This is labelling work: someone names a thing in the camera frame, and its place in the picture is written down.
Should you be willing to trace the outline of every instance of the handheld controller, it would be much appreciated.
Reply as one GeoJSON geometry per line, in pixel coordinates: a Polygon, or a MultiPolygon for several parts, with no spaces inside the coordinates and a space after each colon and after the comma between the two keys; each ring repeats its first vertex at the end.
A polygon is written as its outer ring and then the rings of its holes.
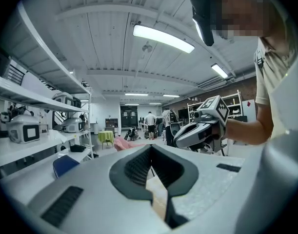
{"type": "Polygon", "coordinates": [[[193,151],[221,150],[223,148],[221,138],[225,134],[229,112],[229,108],[220,96],[208,98],[194,112],[193,122],[178,131],[174,137],[174,145],[179,148],[189,147],[193,151]]]}

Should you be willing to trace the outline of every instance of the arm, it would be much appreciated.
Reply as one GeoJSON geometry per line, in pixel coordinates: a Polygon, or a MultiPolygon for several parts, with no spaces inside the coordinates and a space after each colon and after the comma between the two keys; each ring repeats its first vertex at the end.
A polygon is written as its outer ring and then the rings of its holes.
{"type": "Polygon", "coordinates": [[[230,119],[226,124],[225,138],[242,141],[251,145],[259,145],[267,141],[273,129],[271,108],[258,104],[255,122],[241,122],[230,119]]]}

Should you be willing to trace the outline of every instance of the person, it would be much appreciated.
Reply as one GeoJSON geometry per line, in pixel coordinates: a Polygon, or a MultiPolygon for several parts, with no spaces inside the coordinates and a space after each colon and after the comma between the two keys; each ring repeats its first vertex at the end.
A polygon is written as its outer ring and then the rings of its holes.
{"type": "MultiPolygon", "coordinates": [[[[255,122],[229,119],[225,138],[258,145],[270,137],[285,133],[278,109],[271,93],[279,85],[298,53],[298,32],[292,20],[278,10],[270,0],[215,0],[219,13],[215,14],[216,28],[230,30],[237,36],[257,36],[258,47],[254,54],[257,78],[255,122]]],[[[208,10],[195,8],[195,12],[208,10]]]]}
{"type": "Polygon", "coordinates": [[[166,144],[168,146],[173,146],[174,136],[172,135],[172,132],[170,129],[170,113],[171,113],[170,109],[165,108],[162,113],[162,117],[163,117],[163,124],[166,130],[166,144]]]}
{"type": "Polygon", "coordinates": [[[154,139],[155,122],[157,117],[151,112],[144,118],[144,122],[148,124],[149,139],[154,139]]]}

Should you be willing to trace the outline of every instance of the black cap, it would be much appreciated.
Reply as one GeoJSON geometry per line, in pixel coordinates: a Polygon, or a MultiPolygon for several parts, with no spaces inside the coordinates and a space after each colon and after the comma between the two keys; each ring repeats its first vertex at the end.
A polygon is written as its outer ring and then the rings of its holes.
{"type": "Polygon", "coordinates": [[[215,16],[211,15],[214,9],[214,0],[190,0],[193,11],[193,21],[196,24],[198,34],[207,46],[214,44],[212,25],[215,24],[215,16]]]}

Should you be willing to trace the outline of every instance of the baseball cap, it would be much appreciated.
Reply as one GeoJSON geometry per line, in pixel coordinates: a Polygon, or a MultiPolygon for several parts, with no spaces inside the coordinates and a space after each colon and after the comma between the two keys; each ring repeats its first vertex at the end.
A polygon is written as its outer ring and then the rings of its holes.
{"type": "Polygon", "coordinates": [[[217,26],[219,6],[218,0],[190,0],[192,4],[192,20],[196,24],[198,34],[207,46],[214,44],[212,30],[217,26]]]}

